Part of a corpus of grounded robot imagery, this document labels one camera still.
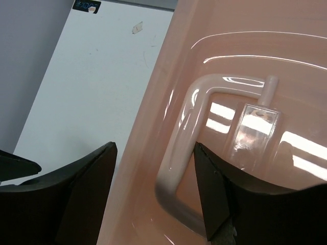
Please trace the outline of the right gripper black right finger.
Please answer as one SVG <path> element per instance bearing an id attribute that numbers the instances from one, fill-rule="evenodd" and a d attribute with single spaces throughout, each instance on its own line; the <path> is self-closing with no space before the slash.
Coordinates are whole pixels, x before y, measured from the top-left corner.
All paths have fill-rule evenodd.
<path id="1" fill-rule="evenodd" d="M 326 244 L 326 185 L 293 190 L 256 178 L 201 143 L 195 171 L 211 244 Z"/>

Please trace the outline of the pink plastic toolbox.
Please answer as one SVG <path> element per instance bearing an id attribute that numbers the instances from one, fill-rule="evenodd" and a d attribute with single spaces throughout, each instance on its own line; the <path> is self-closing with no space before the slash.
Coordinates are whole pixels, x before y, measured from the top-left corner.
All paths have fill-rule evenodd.
<path id="1" fill-rule="evenodd" d="M 196 143 L 274 185 L 326 185 L 326 1 L 178 3 L 98 244 L 211 244 Z"/>

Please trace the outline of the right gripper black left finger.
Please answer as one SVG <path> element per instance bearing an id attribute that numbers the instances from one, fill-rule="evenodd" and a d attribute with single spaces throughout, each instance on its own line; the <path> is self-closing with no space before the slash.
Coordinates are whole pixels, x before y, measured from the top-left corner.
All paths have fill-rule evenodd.
<path id="1" fill-rule="evenodd" d="M 55 171 L 2 186 L 1 244 L 96 244 L 117 154 L 108 142 Z"/>

